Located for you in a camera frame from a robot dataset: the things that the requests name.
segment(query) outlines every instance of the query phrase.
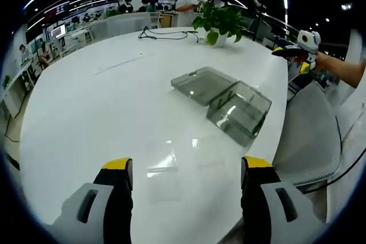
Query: cable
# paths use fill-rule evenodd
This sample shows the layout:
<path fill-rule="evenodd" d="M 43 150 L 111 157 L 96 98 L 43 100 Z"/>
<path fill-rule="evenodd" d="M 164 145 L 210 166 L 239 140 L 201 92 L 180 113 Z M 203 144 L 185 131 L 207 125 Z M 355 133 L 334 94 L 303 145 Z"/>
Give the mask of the cable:
<path fill-rule="evenodd" d="M 14 143 L 20 143 L 20 141 L 18 140 L 12 140 L 8 135 L 6 135 L 5 137 Z"/>
<path fill-rule="evenodd" d="M 315 191 L 319 191 L 333 183 L 336 183 L 339 179 L 341 179 L 343 176 L 345 176 L 357 163 L 358 161 L 361 159 L 361 157 L 365 154 L 366 152 L 366 147 L 364 148 L 364 150 L 362 151 L 362 153 L 360 154 L 360 156 L 356 159 L 356 161 L 354 161 L 354 163 L 352 165 L 350 165 L 350 167 L 344 172 L 342 173 L 342 175 L 340 175 L 339 177 L 337 177 L 336 179 L 328 182 L 327 184 L 324 184 L 318 188 L 315 188 L 315 189 L 312 189 L 312 190 L 307 190 L 307 191 L 304 191 L 303 194 L 309 194 L 309 193 L 313 193 Z"/>
<path fill-rule="evenodd" d="M 154 37 L 154 36 L 151 36 L 151 35 L 147 35 L 146 31 L 149 31 L 152 34 L 157 34 L 157 35 L 179 34 L 179 33 L 181 33 L 181 34 L 185 34 L 185 36 L 184 37 L 179 37 L 179 38 Z M 198 33 L 198 32 L 197 31 L 173 31 L 173 32 L 170 32 L 170 33 L 155 33 L 153 31 L 151 31 L 147 26 L 145 26 L 142 33 L 138 35 L 138 39 L 150 38 L 150 39 L 153 39 L 153 40 L 158 40 L 158 39 L 182 40 L 182 39 L 186 38 L 188 36 L 188 34 L 193 34 L 197 38 L 197 43 L 198 43 L 200 39 L 199 39 L 199 37 L 196 33 Z"/>

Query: transparent plastic box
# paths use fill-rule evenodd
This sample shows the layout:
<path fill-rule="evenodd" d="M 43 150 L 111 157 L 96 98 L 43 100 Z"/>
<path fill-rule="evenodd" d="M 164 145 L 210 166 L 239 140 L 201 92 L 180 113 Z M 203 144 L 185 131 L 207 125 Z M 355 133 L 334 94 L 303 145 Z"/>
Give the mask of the transparent plastic box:
<path fill-rule="evenodd" d="M 260 131 L 271 104 L 259 91 L 238 81 L 210 103 L 206 117 L 246 146 Z"/>
<path fill-rule="evenodd" d="M 215 97 L 237 82 L 236 79 L 211 67 L 203 67 L 171 80 L 174 88 L 202 106 L 210 104 Z"/>

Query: white desk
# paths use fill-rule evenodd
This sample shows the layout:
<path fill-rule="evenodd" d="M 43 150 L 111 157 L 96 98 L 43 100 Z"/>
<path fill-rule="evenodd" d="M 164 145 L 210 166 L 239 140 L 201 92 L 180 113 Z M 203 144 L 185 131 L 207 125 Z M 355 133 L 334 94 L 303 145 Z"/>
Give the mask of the white desk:
<path fill-rule="evenodd" d="M 25 96 L 23 86 L 18 81 L 24 71 L 27 72 L 31 86 L 34 87 L 34 83 L 28 72 L 28 69 L 32 63 L 33 61 L 29 61 L 23 66 L 23 68 L 20 69 L 19 72 L 17 72 L 1 95 L 0 103 L 3 102 L 6 105 L 7 110 L 13 118 L 19 113 Z"/>
<path fill-rule="evenodd" d="M 245 38 L 214 49 L 196 44 L 194 36 L 154 41 L 138 34 L 92 44 L 40 76 L 21 131 L 26 199 L 39 220 L 51 224 L 64 200 L 93 182 L 103 164 L 131 157 L 133 243 L 217 243 L 241 218 L 241 157 L 272 162 L 275 156 L 287 63 Z M 171 79 L 204 66 L 272 100 L 250 148 L 208 121 L 207 107 L 171 87 Z M 153 174 L 157 167 L 166 169 Z"/>

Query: potted plant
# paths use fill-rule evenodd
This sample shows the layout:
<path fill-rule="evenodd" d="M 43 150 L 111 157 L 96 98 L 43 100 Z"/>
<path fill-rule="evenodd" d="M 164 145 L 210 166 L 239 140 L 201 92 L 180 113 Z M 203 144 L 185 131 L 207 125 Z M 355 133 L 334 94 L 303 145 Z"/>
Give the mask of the potted plant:
<path fill-rule="evenodd" d="M 203 27 L 208 32 L 207 44 L 222 47 L 227 37 L 236 35 L 234 43 L 240 41 L 241 30 L 247 27 L 245 19 L 238 11 L 230 7 L 214 7 L 206 2 L 203 7 L 203 17 L 198 16 L 192 23 L 195 30 Z"/>
<path fill-rule="evenodd" d="M 4 78 L 4 81 L 2 82 L 2 86 L 4 87 L 4 89 L 6 89 L 9 82 L 10 82 L 10 76 L 6 75 L 5 78 Z"/>
<path fill-rule="evenodd" d="M 115 15 L 119 15 L 120 13 L 117 10 L 107 11 L 107 17 L 113 17 Z"/>

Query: chair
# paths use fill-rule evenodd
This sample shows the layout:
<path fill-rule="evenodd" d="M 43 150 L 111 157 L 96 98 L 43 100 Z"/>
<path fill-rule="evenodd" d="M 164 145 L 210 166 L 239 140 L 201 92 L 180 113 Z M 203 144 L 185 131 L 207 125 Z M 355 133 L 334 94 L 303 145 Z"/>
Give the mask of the chair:
<path fill-rule="evenodd" d="M 312 82 L 288 104 L 273 167 L 282 181 L 295 186 L 323 181 L 340 165 L 340 143 L 335 112 Z"/>
<path fill-rule="evenodd" d="M 77 41 L 71 41 L 69 44 L 66 44 L 64 47 L 61 45 L 59 40 L 56 37 L 51 37 L 52 44 L 56 47 L 59 52 L 59 56 L 62 58 L 78 49 Z"/>
<path fill-rule="evenodd" d="M 151 20 L 151 24 L 152 24 L 152 29 L 160 29 L 161 25 L 160 25 L 160 12 L 153 12 L 153 13 L 149 13 L 150 15 L 150 20 Z"/>

